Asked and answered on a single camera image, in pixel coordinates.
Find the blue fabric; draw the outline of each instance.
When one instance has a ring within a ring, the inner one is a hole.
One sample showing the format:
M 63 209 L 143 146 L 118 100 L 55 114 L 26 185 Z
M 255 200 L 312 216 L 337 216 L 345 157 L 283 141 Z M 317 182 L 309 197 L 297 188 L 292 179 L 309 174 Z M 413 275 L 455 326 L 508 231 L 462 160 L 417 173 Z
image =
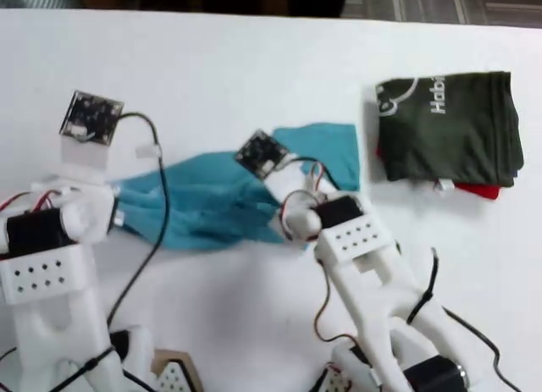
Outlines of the blue fabric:
M 342 190 L 359 189 L 354 125 L 280 128 L 273 137 L 298 155 L 316 157 L 325 163 Z M 166 168 L 171 214 L 163 246 L 216 250 L 243 239 L 282 242 L 268 227 L 279 205 L 263 184 L 234 160 L 234 154 L 205 153 Z M 163 218 L 158 172 L 123 180 L 119 185 L 124 226 L 154 242 Z

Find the floor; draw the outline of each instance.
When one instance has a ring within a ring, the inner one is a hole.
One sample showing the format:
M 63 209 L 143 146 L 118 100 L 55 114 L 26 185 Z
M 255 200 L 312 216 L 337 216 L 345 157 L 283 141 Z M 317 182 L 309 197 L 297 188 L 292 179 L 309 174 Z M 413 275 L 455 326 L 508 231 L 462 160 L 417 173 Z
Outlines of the floor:
M 342 16 L 542 28 L 542 0 L 346 0 Z

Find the cable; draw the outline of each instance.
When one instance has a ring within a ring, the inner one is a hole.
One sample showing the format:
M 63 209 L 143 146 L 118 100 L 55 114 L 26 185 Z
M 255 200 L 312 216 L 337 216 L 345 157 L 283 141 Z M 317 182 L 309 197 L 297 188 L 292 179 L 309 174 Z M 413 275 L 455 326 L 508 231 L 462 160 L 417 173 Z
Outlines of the cable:
M 431 294 L 433 293 L 433 288 L 434 288 L 434 282 L 436 280 L 436 277 L 437 277 L 437 274 L 439 272 L 439 258 L 437 257 L 436 255 L 436 250 L 433 248 L 433 270 L 431 272 L 431 280 L 429 281 L 429 287 L 428 289 L 426 290 L 426 293 L 427 292 L 430 292 Z M 424 303 L 422 303 L 423 301 L 423 296 L 422 296 L 422 300 L 416 305 L 416 307 L 414 307 L 414 310 L 412 310 L 412 313 L 410 314 L 409 318 L 412 316 L 413 313 L 415 313 L 413 316 L 415 317 L 416 316 L 416 313 L 419 312 L 419 309 L 421 309 L 423 307 L 423 305 L 427 302 L 425 301 Z M 495 345 L 495 343 L 493 341 L 491 341 L 488 336 L 486 336 L 484 333 L 482 333 L 480 330 L 476 329 L 471 323 L 469 323 L 467 320 L 465 320 L 464 318 L 456 315 L 454 312 L 452 312 L 451 310 L 448 310 L 446 309 L 445 307 L 443 307 L 446 314 L 452 318 L 453 320 L 455 320 L 456 322 L 458 322 L 459 324 L 461 324 L 465 329 L 467 329 L 468 331 L 470 331 L 472 334 L 474 334 L 476 337 L 478 337 L 484 344 L 486 344 L 490 350 L 493 351 L 493 353 L 495 354 L 495 358 L 493 359 L 493 369 L 495 370 L 495 373 L 497 374 L 497 377 L 499 377 L 499 379 L 506 385 L 508 386 L 510 389 L 512 390 L 515 390 L 516 392 L 522 392 L 516 385 L 514 385 L 512 382 L 510 382 L 501 372 L 501 369 L 499 368 L 499 361 L 501 360 L 501 351 L 499 350 L 499 347 L 497 347 Z
M 18 193 L 16 194 L 15 196 L 11 196 L 8 200 L 6 200 L 5 202 L 3 202 L 2 204 L 0 204 L 0 212 L 2 212 L 3 210 L 5 210 L 6 208 L 8 208 L 8 206 L 13 203 L 14 201 L 16 201 L 17 199 L 19 199 L 20 197 L 22 196 L 26 196 L 26 195 L 29 195 L 30 192 L 29 191 L 23 191 L 21 193 Z
M 66 378 L 63 382 L 55 386 L 53 389 L 51 389 L 49 392 L 60 392 L 63 389 L 68 388 L 73 382 L 75 382 L 78 378 L 82 377 L 89 371 L 92 371 L 94 368 L 98 366 L 98 364 L 109 354 L 111 354 L 113 351 L 115 351 L 115 348 L 111 345 L 109 348 L 107 348 L 102 354 L 99 356 L 96 356 L 94 358 L 91 358 L 88 360 L 83 367 L 79 368 L 77 372 L 75 372 L 70 377 Z
M 433 299 L 434 282 L 437 280 L 437 274 L 439 273 L 439 257 L 437 256 L 437 251 L 434 248 L 431 248 L 431 251 L 433 252 L 433 270 L 431 272 L 431 280 L 429 281 L 428 288 L 425 290 L 425 292 L 423 292 L 422 298 L 408 315 L 406 324 L 409 326 L 412 324 L 412 320 L 414 320 L 422 307 L 425 306 L 428 301 Z
M 522 392 L 516 385 L 514 385 L 512 382 L 510 382 L 501 372 L 501 369 L 499 368 L 499 361 L 501 360 L 501 351 L 499 350 L 499 347 L 495 345 L 493 341 L 491 341 L 484 333 L 482 333 L 480 330 L 476 329 L 471 323 L 469 323 L 467 320 L 465 320 L 462 317 L 457 316 L 454 312 L 451 310 L 448 310 L 444 308 L 446 314 L 450 316 L 452 319 L 454 319 L 456 322 L 461 324 L 465 329 L 470 331 L 472 334 L 474 334 L 476 337 L 478 337 L 484 344 L 486 344 L 490 350 L 493 351 L 493 354 L 495 354 L 495 358 L 493 359 L 493 369 L 495 370 L 495 373 L 497 374 L 497 377 L 506 384 L 510 389 L 515 390 L 516 392 Z
M 14 352 L 17 351 L 17 347 L 14 347 L 12 349 L 9 349 L 7 350 L 6 352 L 4 352 L 1 356 L 0 356 L 0 362 L 2 362 L 4 360 L 4 358 L 6 358 L 9 354 L 12 354 Z
M 328 176 L 329 182 L 334 186 L 335 189 L 340 189 L 339 185 L 337 184 L 337 181 L 335 179 L 333 179 L 333 176 L 331 175 L 328 167 L 325 166 L 324 163 L 318 161 L 315 157 L 294 157 L 293 159 L 288 161 L 283 166 L 283 168 L 285 168 L 286 166 L 290 165 L 291 163 L 295 163 L 295 162 L 315 162 L 315 163 L 320 163 L 322 165 L 322 167 L 324 168 L 325 174 Z
M 279 221 L 280 221 L 280 226 L 282 228 L 282 232 L 284 233 L 285 237 L 290 241 L 292 241 L 294 239 L 294 234 L 292 233 L 291 229 L 288 227 L 288 224 L 286 223 L 285 211 L 286 211 L 286 206 L 288 205 L 288 201 L 296 194 L 303 194 L 305 196 L 310 197 L 311 199 L 313 199 L 316 202 L 316 206 L 320 203 L 318 201 L 318 198 L 308 190 L 299 189 L 299 190 L 294 190 L 294 191 L 292 191 L 292 192 L 290 192 L 288 194 L 288 196 L 285 198 L 285 200 L 280 205 Z M 316 235 L 315 237 L 304 239 L 304 241 L 308 242 L 308 241 L 316 240 L 317 238 L 318 238 L 318 236 Z
M 41 210 L 41 208 L 43 207 L 43 205 L 45 204 L 45 202 L 47 201 L 51 201 L 49 199 L 49 196 L 50 195 L 57 195 L 59 196 L 60 195 L 60 192 L 58 190 L 48 190 L 46 191 L 45 193 L 43 193 L 40 198 L 38 199 L 38 201 L 36 202 L 36 205 L 32 208 L 32 211 L 33 212 L 36 212 L 38 210 Z
M 138 117 L 140 119 L 143 119 L 148 126 L 151 128 L 152 132 L 152 138 L 154 140 L 154 144 L 158 147 L 160 147 L 160 140 L 158 139 L 158 132 L 156 130 L 156 126 L 154 123 L 149 119 L 145 114 L 142 113 L 125 113 L 122 114 L 119 117 L 119 120 L 126 119 L 128 117 Z M 160 173 L 160 180 L 162 182 L 162 190 L 163 190 L 163 202 L 164 202 L 164 213 L 163 213 L 163 222 L 162 222 L 162 228 L 160 229 L 160 233 L 158 234 L 158 238 L 152 247 L 151 251 L 147 254 L 147 257 L 143 260 L 140 267 L 135 271 L 134 275 L 128 282 L 128 284 L 124 287 L 123 291 L 120 293 L 119 298 L 116 300 L 116 302 L 113 304 L 113 307 L 111 308 L 111 312 L 108 315 L 108 327 L 111 326 L 111 322 L 113 321 L 116 312 L 118 311 L 120 305 L 122 304 L 123 300 L 125 299 L 126 295 L 128 295 L 128 292 L 134 285 L 134 283 L 137 281 L 137 279 L 141 276 L 141 273 L 143 270 L 147 267 L 148 263 L 152 260 L 152 257 L 156 254 L 158 251 L 158 248 L 162 245 L 163 237 L 166 234 L 166 229 L 168 228 L 169 223 L 169 192 L 168 192 L 168 181 L 166 179 L 166 173 L 163 169 L 163 158 L 162 153 L 160 152 L 160 155 L 158 156 L 158 170 Z
M 318 329 L 318 321 L 320 320 L 320 318 L 322 317 L 322 314 L 324 313 L 324 310 L 325 308 L 328 306 L 329 304 L 329 299 L 331 297 L 331 285 L 329 283 L 329 276 L 328 276 L 328 273 L 325 272 L 325 267 L 324 265 L 322 264 L 321 261 L 317 261 L 318 264 L 320 265 L 320 267 L 322 268 L 322 272 L 324 272 L 324 277 L 325 277 L 325 288 L 326 288 L 326 293 L 325 293 L 325 299 L 324 299 L 324 303 L 322 304 L 322 307 L 320 307 L 320 310 L 318 310 L 318 313 L 316 313 L 316 316 L 314 317 L 314 322 L 312 323 L 312 328 L 314 329 L 314 333 L 316 334 L 316 336 L 321 340 L 323 341 L 324 343 L 331 343 L 335 340 L 338 340 L 338 339 L 342 339 L 342 338 L 346 338 L 346 339 L 349 339 L 350 341 L 352 341 L 358 348 L 359 348 L 359 344 L 357 343 L 357 340 L 354 338 L 353 335 L 351 334 L 347 334 L 347 333 L 343 333 L 343 334 L 338 334 L 336 335 L 335 337 L 331 337 L 330 339 L 326 339 L 324 338 L 321 334 L 320 334 L 320 330 Z
M 11 348 L 11 349 L 7 350 L 6 352 L 4 352 L 0 356 L 0 362 L 2 362 L 4 360 L 4 358 L 6 358 L 7 356 L 9 356 L 10 354 L 12 354 L 12 353 L 14 353 L 16 351 L 17 351 L 17 347 L 14 347 L 14 348 Z M 0 382 L 0 390 L 3 390 L 4 392 L 12 392 L 12 390 L 10 388 L 8 388 L 6 385 L 4 385 L 1 382 Z
M 144 390 L 147 392 L 156 392 L 153 388 L 151 388 L 149 385 L 145 384 L 143 381 L 141 381 L 136 375 L 129 373 L 125 369 L 123 369 L 123 374 L 127 379 L 132 381 L 134 384 L 137 384 L 138 386 L 141 386 Z
M 0 362 L 9 354 L 12 352 L 15 352 L 17 350 L 17 347 L 12 348 L 11 350 L 8 350 L 0 356 Z M 102 354 L 99 356 L 95 356 L 94 358 L 91 358 L 88 360 L 81 368 L 79 368 L 73 375 L 66 378 L 63 382 L 55 386 L 53 389 L 51 389 L 49 392 L 60 392 L 61 390 L 64 390 L 68 388 L 73 382 L 75 382 L 78 378 L 82 377 L 86 373 L 92 371 L 94 368 L 98 366 L 98 364 L 109 354 L 111 354 L 113 351 L 115 351 L 114 347 L 110 345 Z M 11 389 L 9 389 L 6 385 L 2 384 L 0 382 L 0 389 L 4 392 L 13 392 Z

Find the perforated plate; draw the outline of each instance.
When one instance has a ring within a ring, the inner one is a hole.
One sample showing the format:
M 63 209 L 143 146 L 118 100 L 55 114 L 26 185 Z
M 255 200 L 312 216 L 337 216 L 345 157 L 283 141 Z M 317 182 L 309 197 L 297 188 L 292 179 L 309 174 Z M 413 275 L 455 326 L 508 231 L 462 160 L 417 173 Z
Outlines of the perforated plate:
M 158 378 L 158 392 L 196 392 L 178 362 L 170 362 Z
M 342 376 L 342 373 L 333 366 L 326 367 L 326 374 L 318 392 L 351 392 L 351 380 Z
M 81 290 L 94 279 L 83 246 L 66 246 L 0 262 L 3 294 L 9 305 Z
M 370 213 L 323 230 L 318 239 L 318 252 L 341 263 L 393 242 L 391 233 Z

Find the black cable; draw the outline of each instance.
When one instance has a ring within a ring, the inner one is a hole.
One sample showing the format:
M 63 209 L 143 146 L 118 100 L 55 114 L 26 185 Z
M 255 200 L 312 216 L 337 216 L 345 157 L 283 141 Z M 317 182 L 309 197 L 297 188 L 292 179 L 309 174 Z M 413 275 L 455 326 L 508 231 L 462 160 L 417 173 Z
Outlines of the black cable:
M 434 288 L 434 282 L 436 280 L 436 277 L 437 277 L 437 274 L 439 272 L 439 258 L 437 257 L 437 254 L 436 254 L 436 250 L 433 248 L 432 249 L 433 251 L 433 270 L 431 272 L 431 280 L 429 281 L 429 287 L 428 289 L 425 291 L 425 293 L 430 293 L 431 295 L 433 294 L 433 288 Z M 416 307 L 414 307 L 414 309 L 412 310 L 412 313 L 410 314 L 410 316 L 408 317 L 408 319 L 410 319 L 412 317 L 412 320 L 416 317 L 416 314 L 419 312 L 419 310 L 423 307 L 423 305 L 425 303 L 427 303 L 427 301 L 423 301 L 423 296 L 422 296 L 422 300 L 416 305 Z M 474 334 L 476 337 L 478 337 L 484 344 L 486 344 L 490 350 L 493 351 L 493 354 L 495 355 L 494 359 L 493 359 L 493 369 L 495 370 L 495 373 L 497 374 L 497 377 L 499 377 L 499 379 L 506 385 L 508 386 L 510 389 L 512 390 L 515 390 L 516 392 L 522 392 L 516 385 L 514 385 L 512 382 L 510 382 L 501 372 L 501 369 L 499 368 L 499 361 L 501 360 L 501 351 L 499 350 L 499 347 L 497 347 L 495 345 L 495 343 L 493 341 L 491 341 L 488 336 L 486 336 L 484 333 L 482 333 L 480 330 L 476 329 L 471 323 L 469 323 L 467 320 L 465 320 L 464 318 L 456 315 L 454 312 L 452 312 L 451 310 L 448 310 L 446 309 L 445 307 L 443 307 L 446 314 L 452 318 L 453 320 L 455 320 L 456 322 L 458 322 L 459 324 L 461 324 L 465 329 L 467 329 L 468 331 L 470 331 L 472 334 Z
M 156 126 L 154 123 L 149 119 L 145 114 L 142 113 L 125 113 L 122 114 L 119 117 L 119 120 L 126 119 L 128 117 L 138 117 L 140 119 L 143 119 L 151 128 L 152 131 L 152 138 L 154 139 L 154 144 L 160 147 L 160 140 L 158 139 L 158 132 L 156 130 Z M 114 316 L 119 309 L 121 303 L 125 299 L 126 295 L 128 295 L 128 292 L 134 285 L 134 283 L 137 281 L 137 279 L 141 276 L 141 273 L 143 270 L 147 267 L 148 263 L 151 261 L 152 257 L 156 254 L 158 251 L 158 248 L 162 245 L 163 237 L 166 234 L 166 229 L 168 228 L 168 222 L 169 222 L 169 192 L 168 192 L 168 181 L 166 179 L 166 173 L 163 168 L 163 158 L 162 153 L 158 155 L 158 170 L 160 173 L 160 180 L 162 182 L 162 190 L 163 190 L 163 199 L 164 199 L 164 214 L 163 214 L 163 222 L 162 222 L 162 228 L 160 229 L 160 233 L 158 234 L 158 238 L 152 247 L 151 251 L 148 253 L 147 257 L 143 260 L 140 267 L 135 271 L 134 275 L 128 282 L 128 284 L 124 287 L 123 291 L 120 293 L 119 298 L 116 300 L 116 302 L 113 304 L 113 307 L 111 308 L 111 312 L 108 315 L 108 327 L 111 326 L 111 322 L 114 319 Z
M 17 347 L 14 347 L 14 348 L 10 348 L 9 350 L 7 350 L 6 352 L 4 352 L 1 356 L 0 356 L 0 362 L 3 361 L 4 358 L 6 358 L 9 354 L 12 354 L 14 352 L 17 351 Z M 12 392 L 12 390 L 10 388 L 8 388 L 6 385 L 4 385 L 3 383 L 0 382 L 0 390 L 3 390 L 3 392 Z
M 55 386 L 53 389 L 51 389 L 49 392 L 60 392 L 61 390 L 68 388 L 73 382 L 75 382 L 78 378 L 82 377 L 89 371 L 92 371 L 94 368 L 97 367 L 97 365 L 100 363 L 101 360 L 103 360 L 106 356 L 111 354 L 114 351 L 114 347 L 111 345 L 109 348 L 107 348 L 102 354 L 99 356 L 95 356 L 94 358 L 91 358 L 88 360 L 83 367 L 79 368 L 77 372 L 75 372 L 70 377 L 66 378 L 63 382 Z
M 328 176 L 329 182 L 335 187 L 335 189 L 340 189 L 339 185 L 337 184 L 337 181 L 333 179 L 333 176 L 331 175 L 329 169 L 323 162 L 318 161 L 315 157 L 295 157 L 288 161 L 285 166 L 288 166 L 291 163 L 295 162 L 315 162 L 320 163 L 324 167 L 324 172 Z
M 7 350 L 6 352 L 4 352 L 1 356 L 0 356 L 0 362 L 3 361 L 4 358 L 6 358 L 9 354 L 12 354 L 14 352 L 17 351 L 17 347 L 14 347 L 14 348 L 11 348 L 9 350 Z
M 467 320 L 465 320 L 462 317 L 457 316 L 454 312 L 444 308 L 446 314 L 450 316 L 452 319 L 454 319 L 456 322 L 461 324 L 465 329 L 470 331 L 472 334 L 474 334 L 476 337 L 478 337 L 484 344 L 486 344 L 492 351 L 493 354 L 495 354 L 495 357 L 493 359 L 493 369 L 495 370 L 495 373 L 497 374 L 497 377 L 506 384 L 510 389 L 515 390 L 516 392 L 522 392 L 516 385 L 514 385 L 512 382 L 510 382 L 501 372 L 501 369 L 499 368 L 499 361 L 501 360 L 501 351 L 499 350 L 499 347 L 495 345 L 493 341 L 491 341 L 484 333 L 482 333 L 480 330 L 476 329 L 471 323 L 469 323 Z
M 439 257 L 437 256 L 437 252 L 434 248 L 431 248 L 431 251 L 433 252 L 433 270 L 431 272 L 431 280 L 429 281 L 428 288 L 423 292 L 422 298 L 408 315 L 406 324 L 409 326 L 412 324 L 412 320 L 414 320 L 422 307 L 425 306 L 428 301 L 433 299 L 434 282 L 437 280 L 437 274 L 439 273 Z
M 132 381 L 134 384 L 137 384 L 138 386 L 141 386 L 144 390 L 147 392 L 156 392 L 153 388 L 151 388 L 149 385 L 145 384 L 143 381 L 141 381 L 136 375 L 129 373 L 125 369 L 123 369 L 123 374 L 127 379 Z

